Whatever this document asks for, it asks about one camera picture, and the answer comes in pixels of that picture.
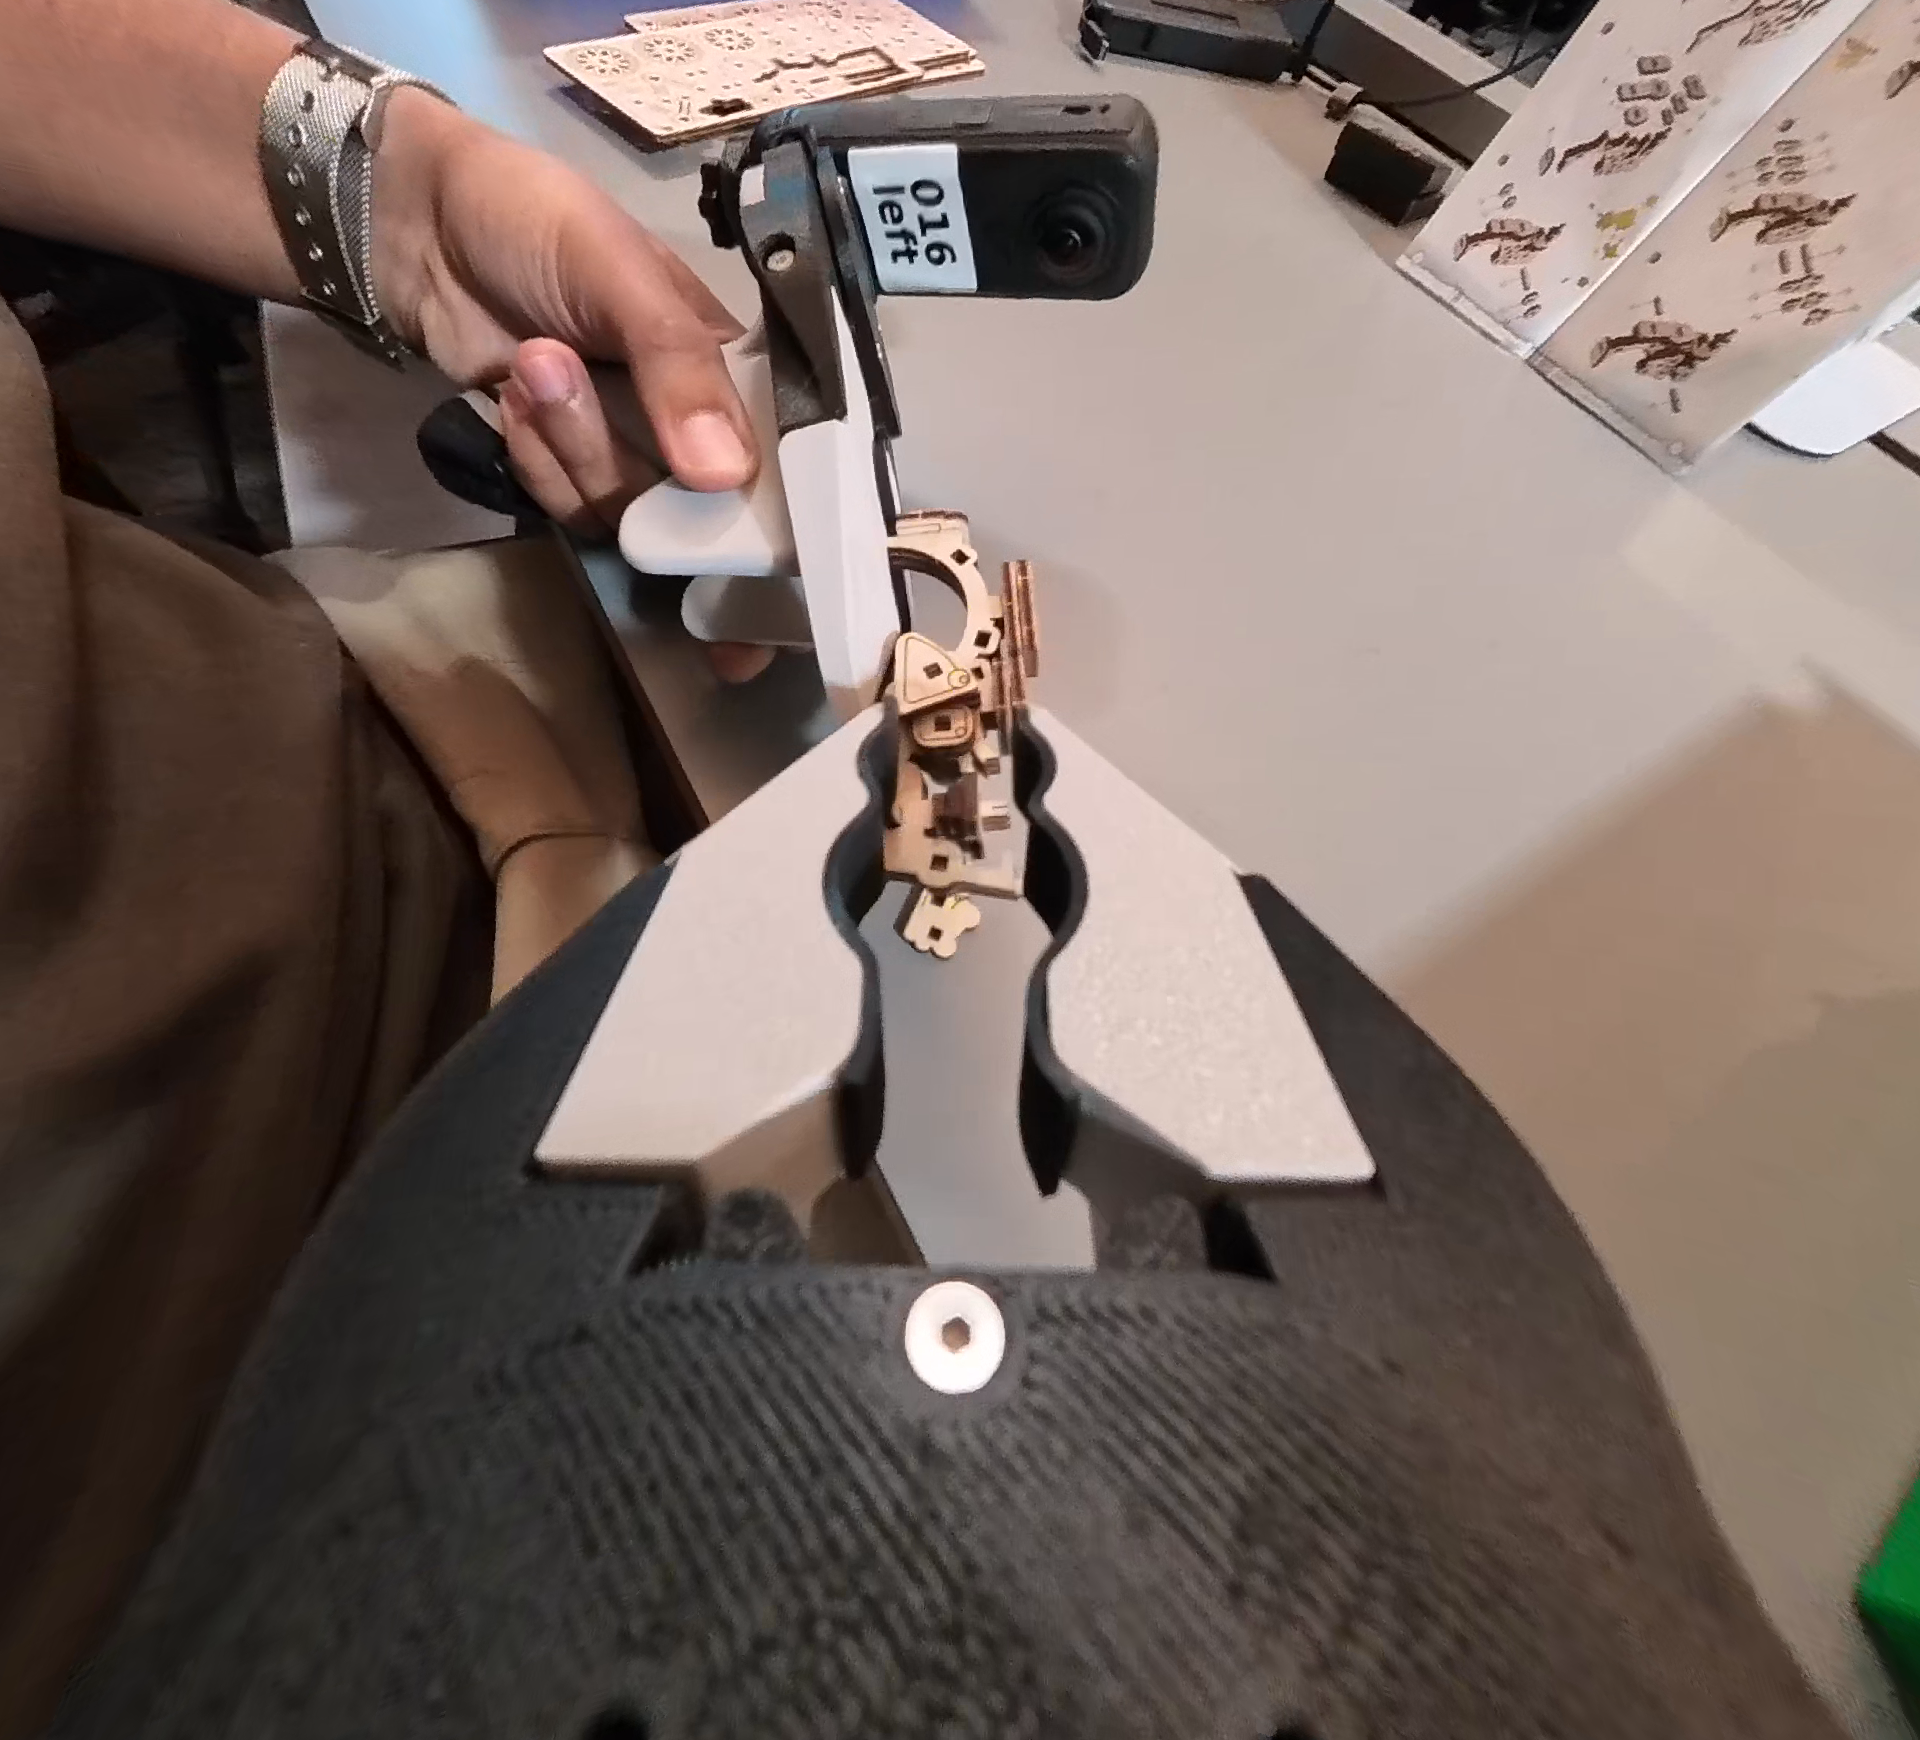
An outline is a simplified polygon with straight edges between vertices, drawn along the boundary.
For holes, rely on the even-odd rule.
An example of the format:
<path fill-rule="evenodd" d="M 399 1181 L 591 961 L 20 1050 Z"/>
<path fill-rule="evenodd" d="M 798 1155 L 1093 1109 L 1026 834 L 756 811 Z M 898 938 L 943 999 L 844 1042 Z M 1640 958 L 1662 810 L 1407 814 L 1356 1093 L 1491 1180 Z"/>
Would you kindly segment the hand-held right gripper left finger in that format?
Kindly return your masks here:
<path fill-rule="evenodd" d="M 656 897 L 533 1156 L 575 1177 L 861 1177 L 885 1111 L 879 962 L 897 718 L 874 703 L 717 818 Z"/>

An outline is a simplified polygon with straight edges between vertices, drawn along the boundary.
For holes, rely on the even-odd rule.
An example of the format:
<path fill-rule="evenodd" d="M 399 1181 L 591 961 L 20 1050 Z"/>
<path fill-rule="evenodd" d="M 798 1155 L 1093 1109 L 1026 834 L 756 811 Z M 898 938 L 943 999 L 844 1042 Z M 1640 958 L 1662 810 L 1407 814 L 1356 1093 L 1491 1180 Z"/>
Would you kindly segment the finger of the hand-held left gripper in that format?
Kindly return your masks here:
<path fill-rule="evenodd" d="M 818 671 L 836 714 L 875 703 L 900 617 L 890 539 L 898 517 L 891 445 L 879 431 L 853 340 L 843 334 L 847 411 L 782 431 L 779 469 Z"/>

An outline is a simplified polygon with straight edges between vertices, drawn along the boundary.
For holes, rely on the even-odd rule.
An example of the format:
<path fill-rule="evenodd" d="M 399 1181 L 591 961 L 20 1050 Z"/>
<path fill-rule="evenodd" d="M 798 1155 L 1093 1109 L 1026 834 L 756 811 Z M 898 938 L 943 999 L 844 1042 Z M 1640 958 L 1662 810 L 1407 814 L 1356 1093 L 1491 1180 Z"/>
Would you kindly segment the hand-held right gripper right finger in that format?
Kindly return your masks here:
<path fill-rule="evenodd" d="M 1018 1119 L 1042 1195 L 1269 1199 L 1377 1163 L 1262 924 L 1259 876 L 1048 709 L 1020 727 Z"/>

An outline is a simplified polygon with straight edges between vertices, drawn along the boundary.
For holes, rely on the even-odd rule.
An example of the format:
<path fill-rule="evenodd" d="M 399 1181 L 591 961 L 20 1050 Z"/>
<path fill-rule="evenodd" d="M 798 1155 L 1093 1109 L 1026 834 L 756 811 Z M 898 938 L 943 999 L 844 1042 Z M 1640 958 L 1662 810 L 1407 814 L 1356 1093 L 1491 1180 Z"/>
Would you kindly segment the wooden puzzle model assembly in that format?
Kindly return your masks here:
<path fill-rule="evenodd" d="M 1034 573 L 1014 557 L 994 583 L 969 517 L 948 509 L 900 514 L 888 551 L 963 604 L 955 646 L 921 629 L 898 635 L 885 687 L 898 719 L 898 777 L 880 860 L 888 878 L 913 887 L 898 936 L 952 958 L 982 920 L 978 903 L 1018 900 L 1024 887 L 1018 742 L 1041 671 Z"/>

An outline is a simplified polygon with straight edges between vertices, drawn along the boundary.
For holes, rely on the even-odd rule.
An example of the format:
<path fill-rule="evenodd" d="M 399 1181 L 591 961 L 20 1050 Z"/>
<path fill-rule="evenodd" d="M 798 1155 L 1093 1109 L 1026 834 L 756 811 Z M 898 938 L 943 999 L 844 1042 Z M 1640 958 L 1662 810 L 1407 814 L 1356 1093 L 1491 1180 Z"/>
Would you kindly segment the person's left hand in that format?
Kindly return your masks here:
<path fill-rule="evenodd" d="M 659 473 L 754 483 L 742 322 L 603 188 L 421 87 L 385 107 L 371 286 L 411 349 L 495 393 L 516 476 L 565 527 L 620 527 Z"/>

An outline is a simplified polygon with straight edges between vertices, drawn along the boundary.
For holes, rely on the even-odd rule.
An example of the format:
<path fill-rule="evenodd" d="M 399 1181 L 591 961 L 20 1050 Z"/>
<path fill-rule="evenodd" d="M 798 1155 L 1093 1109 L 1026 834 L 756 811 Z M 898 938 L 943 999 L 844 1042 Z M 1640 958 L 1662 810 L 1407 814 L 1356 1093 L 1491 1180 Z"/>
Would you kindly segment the laser-cut wooden sheet with cutouts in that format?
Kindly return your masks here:
<path fill-rule="evenodd" d="M 589 105 L 653 151 L 725 137 L 774 113 L 976 78 L 986 60 L 962 35 L 859 45 L 828 29 L 744 25 L 621 32 L 543 47 Z"/>

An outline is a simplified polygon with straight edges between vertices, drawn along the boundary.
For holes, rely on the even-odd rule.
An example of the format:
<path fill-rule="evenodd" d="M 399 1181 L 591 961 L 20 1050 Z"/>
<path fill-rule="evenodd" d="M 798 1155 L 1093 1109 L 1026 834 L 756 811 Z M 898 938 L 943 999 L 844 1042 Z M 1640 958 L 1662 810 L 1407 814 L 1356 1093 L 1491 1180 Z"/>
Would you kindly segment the black power strip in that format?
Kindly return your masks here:
<path fill-rule="evenodd" d="M 1138 59 L 1277 83 L 1296 63 L 1320 0 L 1081 0 L 1077 43 L 1093 63 Z"/>

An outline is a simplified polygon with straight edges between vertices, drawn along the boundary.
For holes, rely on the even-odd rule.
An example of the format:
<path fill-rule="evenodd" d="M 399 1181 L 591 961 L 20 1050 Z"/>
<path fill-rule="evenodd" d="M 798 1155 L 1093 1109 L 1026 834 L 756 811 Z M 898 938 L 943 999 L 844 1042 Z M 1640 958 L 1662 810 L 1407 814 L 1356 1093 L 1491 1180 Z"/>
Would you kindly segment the person's tan pants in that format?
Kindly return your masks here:
<path fill-rule="evenodd" d="M 469 826 L 494 881 L 494 1004 L 659 864 L 610 648 L 551 538 L 278 565 Z"/>

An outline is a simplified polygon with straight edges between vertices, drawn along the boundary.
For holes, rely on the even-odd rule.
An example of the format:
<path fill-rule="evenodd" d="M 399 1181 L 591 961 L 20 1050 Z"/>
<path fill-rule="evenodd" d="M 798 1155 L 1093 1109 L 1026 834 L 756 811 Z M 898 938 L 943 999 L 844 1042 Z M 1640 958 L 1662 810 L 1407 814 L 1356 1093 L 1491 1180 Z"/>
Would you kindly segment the black power adapter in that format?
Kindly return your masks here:
<path fill-rule="evenodd" d="M 1427 221 L 1455 182 L 1455 162 L 1380 110 L 1361 105 L 1337 122 L 1328 188 L 1394 230 Z"/>

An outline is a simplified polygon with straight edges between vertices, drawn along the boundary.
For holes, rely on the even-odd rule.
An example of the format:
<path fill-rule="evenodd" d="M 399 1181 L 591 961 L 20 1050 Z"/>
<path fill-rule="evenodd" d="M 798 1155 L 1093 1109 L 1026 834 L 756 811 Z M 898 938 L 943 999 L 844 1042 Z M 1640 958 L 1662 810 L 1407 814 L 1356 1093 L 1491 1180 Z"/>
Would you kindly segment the person's brown shirt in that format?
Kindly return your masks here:
<path fill-rule="evenodd" d="M 320 603 L 67 496 L 10 313 L 2 349 L 2 1724 L 37 1736 L 477 1014 L 488 895 Z"/>

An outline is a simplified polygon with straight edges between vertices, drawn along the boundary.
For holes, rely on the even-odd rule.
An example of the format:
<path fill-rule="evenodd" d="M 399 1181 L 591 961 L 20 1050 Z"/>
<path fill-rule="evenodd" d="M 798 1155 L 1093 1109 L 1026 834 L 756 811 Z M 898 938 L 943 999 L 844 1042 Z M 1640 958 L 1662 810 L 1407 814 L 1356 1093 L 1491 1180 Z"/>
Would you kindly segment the illustrated instruction sheet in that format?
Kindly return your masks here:
<path fill-rule="evenodd" d="M 1918 0 L 1599 0 L 1404 250 L 1679 474 L 1915 313 Z"/>

